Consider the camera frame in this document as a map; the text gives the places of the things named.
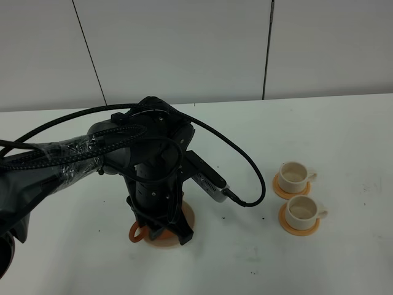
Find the black cable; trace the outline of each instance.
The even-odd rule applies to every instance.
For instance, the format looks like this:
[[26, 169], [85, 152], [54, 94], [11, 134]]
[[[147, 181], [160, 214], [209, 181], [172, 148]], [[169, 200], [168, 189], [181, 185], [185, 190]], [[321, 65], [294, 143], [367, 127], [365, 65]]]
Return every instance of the black cable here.
[[196, 118], [193, 118], [187, 114], [184, 114], [180, 111], [178, 111], [177, 109], [172, 108], [170, 110], [170, 112], [173, 112], [175, 114], [180, 115], [181, 117], [199, 125], [200, 127], [206, 129], [207, 131], [213, 133], [214, 135], [216, 135], [218, 138], [220, 138], [222, 141], [224, 141], [225, 143], [227, 143], [231, 148], [233, 148], [236, 152], [238, 152], [239, 154], [241, 154], [246, 160], [247, 162], [249, 162], [249, 164], [251, 165], [251, 167], [254, 169], [255, 173], [258, 176], [258, 179], [260, 181], [261, 187], [262, 187], [262, 193], [260, 195], [260, 197], [258, 198], [258, 200], [256, 200], [255, 202], [252, 203], [247, 203], [245, 201], [242, 201], [237, 195], [235, 195], [231, 190], [229, 189], [223, 189], [222, 192], [227, 195], [228, 197], [231, 198], [231, 200], [233, 200], [235, 203], [239, 204], [242, 207], [254, 207], [256, 205], [258, 205], [260, 202], [262, 202], [262, 200], [265, 198], [265, 194], [266, 194], [266, 185], [265, 185], [265, 180], [263, 180], [263, 176], [261, 174], [261, 172], [258, 169], [258, 166], [256, 166], [256, 164], [254, 163], [254, 161], [240, 148], [238, 147], [235, 143], [233, 143], [232, 141], [230, 141], [228, 138], [226, 138], [225, 136], [223, 136], [223, 134], [219, 133], [217, 130], [213, 129], [212, 127], [210, 127], [209, 125], [199, 121]]
[[164, 181], [168, 180], [181, 166], [182, 159], [183, 159], [183, 151], [180, 145], [175, 142], [175, 140], [171, 140], [170, 138], [164, 137], [164, 136], [156, 136], [156, 137], [146, 137], [146, 138], [138, 138], [133, 141], [133, 143], [142, 143], [144, 141], [166, 141], [170, 145], [174, 146], [177, 151], [177, 160], [176, 163], [173, 165], [173, 167], [170, 169], [167, 175], [160, 179], [147, 179], [147, 178], [142, 178], [136, 175], [135, 171], [127, 168], [123, 168], [117, 163], [111, 161], [111, 160], [105, 160], [105, 165], [112, 167], [116, 169], [118, 172], [120, 172], [122, 175], [132, 179], [133, 181], [137, 181], [139, 183], [145, 183], [145, 184], [160, 184], [163, 183]]
[[36, 151], [31, 151], [31, 152], [24, 152], [22, 153], [23, 156], [17, 157], [14, 160], [11, 160], [7, 163], [23, 163], [26, 161], [31, 161], [34, 160], [36, 158], [40, 158], [45, 156], [45, 153], [42, 150], [36, 150]]
[[125, 148], [125, 147], [129, 146], [130, 143], [133, 142], [136, 138], [144, 135], [147, 130], [146, 130], [145, 126], [132, 125], [132, 126], [127, 126], [127, 127], [116, 127], [116, 128], [102, 130], [99, 132], [92, 133], [92, 135], [101, 136], [104, 134], [117, 133], [119, 131], [125, 131], [125, 130], [130, 130], [130, 129], [136, 129], [136, 130], [139, 129], [140, 131], [137, 134], [129, 135], [128, 138], [125, 140], [121, 140], [117, 143], [111, 144], [110, 146], [106, 146], [104, 148], [101, 147], [99, 149], [95, 149], [95, 150], [88, 151], [88, 152], [83, 152], [83, 153], [76, 154], [76, 155], [70, 155], [67, 157], [59, 157], [59, 158], [54, 158], [54, 159], [50, 159], [50, 160], [44, 159], [44, 160], [41, 160], [40, 162], [34, 162], [34, 163], [4, 163], [4, 161], [0, 160], [0, 168], [5, 169], [5, 170], [33, 170], [33, 169], [40, 169], [40, 168], [65, 165], [65, 164], [70, 164], [70, 163], [75, 163], [75, 162], [95, 158], [95, 157], [98, 157], [101, 155], [105, 155], [108, 152], [112, 152], [117, 149]]
[[28, 143], [18, 143], [15, 141], [0, 140], [0, 146], [5, 146], [12, 149], [38, 149]]
[[[216, 135], [222, 141], [227, 143], [231, 148], [233, 148], [235, 151], [237, 151], [239, 154], [241, 154], [249, 162], [249, 164], [251, 165], [251, 167], [254, 169], [255, 173], [257, 174], [258, 179], [259, 179], [259, 181], [261, 183], [261, 187], [262, 187], [261, 196], [255, 202], [252, 202], [252, 203], [247, 203], [247, 202], [244, 202], [244, 201], [240, 200], [234, 193], [230, 192], [229, 190], [224, 191], [224, 193], [228, 194], [228, 196], [231, 195], [231, 199], [234, 202], [236, 202], [237, 204], [239, 204], [239, 205], [241, 205], [243, 207], [253, 207], [253, 206], [258, 205], [260, 202], [262, 202], [262, 200], [264, 199], [265, 194], [266, 194], [266, 186], [265, 186], [265, 181], [263, 180], [263, 176], [262, 176], [261, 172], [259, 171], [258, 167], [256, 166], [256, 164], [254, 163], [254, 161], [252, 161], [252, 159], [242, 149], [240, 149], [240, 147], [238, 147], [235, 143], [233, 143], [228, 138], [223, 136], [217, 130], [215, 130], [212, 127], [206, 125], [205, 123], [197, 120], [196, 118], [193, 118], [193, 117], [191, 117], [189, 115], [186, 115], [186, 114], [184, 114], [184, 113], [182, 113], [182, 112], [180, 112], [180, 111], [178, 111], [177, 109], [174, 109], [174, 108], [166, 109], [163, 106], [157, 106], [157, 105], [155, 105], [155, 106], [141, 106], [140, 104], [134, 104], [134, 103], [132, 103], [132, 104], [129, 104], [129, 103], [128, 104], [112, 104], [112, 105], [109, 105], [109, 106], [98, 106], [98, 107], [95, 107], [95, 108], [85, 109], [85, 110], [82, 110], [82, 111], [79, 111], [79, 112], [75, 112], [73, 114], [69, 114], [69, 115], [57, 118], [55, 120], [52, 120], [52, 121], [50, 121], [50, 122], [48, 122], [46, 124], [43, 124], [43, 125], [39, 126], [38, 128], [35, 128], [34, 130], [30, 131], [29, 133], [23, 135], [21, 138], [17, 139], [15, 142], [21, 142], [22, 143], [22, 142], [30, 139], [34, 135], [37, 135], [38, 133], [40, 133], [40, 132], [42, 132], [42, 131], [44, 131], [44, 130], [52, 127], [52, 126], [58, 125], [60, 123], [66, 122], [66, 121], [71, 120], [71, 119], [75, 119], [77, 117], [85, 116], [87, 114], [93, 114], [95, 112], [110, 111], [110, 110], [113, 110], [113, 109], [128, 109], [128, 108], [129, 109], [134, 109], [134, 108], [141, 108], [142, 109], [143, 108], [144, 111], [157, 110], [157, 111], [161, 111], [161, 112], [164, 111], [164, 112], [170, 112], [170, 113], [173, 113], [173, 114], [177, 114], [177, 115], [179, 115], [179, 116], [181, 116], [181, 117], [183, 117], [183, 118], [185, 118], [185, 119], [187, 119], [187, 120], [189, 120], [189, 121], [191, 121], [191, 122], [201, 126], [202, 128], [206, 129], [207, 131], [213, 133], [214, 135]], [[6, 147], [6, 148], [2, 149], [0, 151], [0, 159], [2, 157], [4, 157], [11, 150], [12, 150], [11, 147]]]
[[[127, 126], [127, 127], [115, 127], [112, 129], [101, 130], [101, 131], [92, 133], [91, 135], [101, 136], [101, 135], [105, 135], [105, 134], [124, 132], [125, 130], [132, 130], [132, 129], [140, 129], [141, 130], [141, 132], [137, 133], [136, 136], [141, 136], [141, 135], [145, 134], [145, 132], [146, 132], [145, 126], [132, 125], [132, 126]], [[134, 139], [136, 139], [135, 135], [132, 135], [127, 139], [127, 141], [134, 140]], [[29, 153], [28, 155], [24, 156], [24, 158], [31, 158], [31, 156], [37, 156], [37, 155], [40, 155], [40, 153], [41, 153], [41, 155], [44, 154], [41, 150], [38, 150], [38, 151], [33, 151], [33, 152]], [[46, 196], [51, 194], [58, 187], [58, 185], [59, 185], [59, 183], [55, 182], [51, 186], [46, 187], [41, 193], [39, 193], [37, 196], [35, 196], [27, 205], [25, 205], [25, 207], [23, 207], [17, 214], [15, 214], [11, 218], [7, 219], [6, 223], [3, 224], [2, 226], [0, 226], [0, 237], [2, 237], [6, 232], [11, 230], [16, 225], [17, 222], [19, 222], [27, 214], [29, 214], [35, 207], [37, 207], [38, 204], [40, 204], [43, 201], [43, 199], [46, 198]]]

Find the orange saucer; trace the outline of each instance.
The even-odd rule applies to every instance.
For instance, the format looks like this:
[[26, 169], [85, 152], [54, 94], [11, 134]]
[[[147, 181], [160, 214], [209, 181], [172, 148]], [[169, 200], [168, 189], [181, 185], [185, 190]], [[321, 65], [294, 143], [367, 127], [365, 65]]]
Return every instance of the orange saucer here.
[[308, 195], [308, 193], [311, 190], [311, 183], [309, 183], [309, 181], [308, 181], [306, 188], [304, 190], [302, 190], [301, 192], [297, 192], [296, 194], [290, 194], [288, 192], [283, 191], [280, 188], [280, 186], [278, 185], [278, 174], [276, 174], [276, 176], [273, 178], [273, 190], [279, 197], [289, 200], [290, 198], [295, 197], [296, 195]]
[[280, 222], [280, 225], [282, 226], [282, 228], [285, 229], [288, 233], [290, 233], [292, 235], [298, 235], [301, 237], [305, 237], [307, 235], [312, 235], [313, 233], [315, 233], [318, 230], [319, 223], [320, 223], [319, 218], [317, 218], [315, 225], [310, 229], [297, 230], [297, 229], [294, 229], [293, 227], [291, 227], [288, 224], [288, 222], [285, 220], [286, 208], [287, 208], [287, 203], [283, 204], [283, 206], [280, 208], [280, 211], [278, 212], [278, 221]]

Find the cup handle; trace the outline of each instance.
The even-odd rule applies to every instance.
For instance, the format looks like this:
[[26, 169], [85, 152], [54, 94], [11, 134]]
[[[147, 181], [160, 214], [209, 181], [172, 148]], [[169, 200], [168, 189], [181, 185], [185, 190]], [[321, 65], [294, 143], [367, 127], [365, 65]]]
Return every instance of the cup handle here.
[[325, 218], [327, 216], [327, 208], [325, 206], [320, 206], [318, 211], [318, 218]]
[[314, 169], [307, 169], [307, 172], [309, 174], [308, 176], [308, 181], [314, 181], [317, 178], [317, 171]]

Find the white wall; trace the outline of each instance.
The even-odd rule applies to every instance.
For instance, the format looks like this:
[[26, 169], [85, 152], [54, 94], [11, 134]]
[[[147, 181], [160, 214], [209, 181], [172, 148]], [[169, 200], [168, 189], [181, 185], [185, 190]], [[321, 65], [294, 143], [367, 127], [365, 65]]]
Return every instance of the white wall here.
[[277, 0], [266, 98], [393, 92], [392, 0]]
[[1, 1], [0, 111], [103, 104], [72, 1]]
[[75, 0], [108, 103], [261, 99], [270, 0]]

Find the coffee cup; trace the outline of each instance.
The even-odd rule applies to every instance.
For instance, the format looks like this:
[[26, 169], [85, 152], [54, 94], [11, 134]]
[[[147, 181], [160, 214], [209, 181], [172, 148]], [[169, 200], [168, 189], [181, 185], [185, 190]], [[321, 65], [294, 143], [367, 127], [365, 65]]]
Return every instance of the coffee cup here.
[[308, 181], [313, 181], [317, 173], [298, 162], [283, 163], [278, 171], [279, 187], [290, 194], [296, 194], [306, 188]]
[[287, 202], [285, 220], [296, 230], [308, 230], [315, 225], [317, 218], [327, 216], [327, 209], [307, 195], [297, 195]]

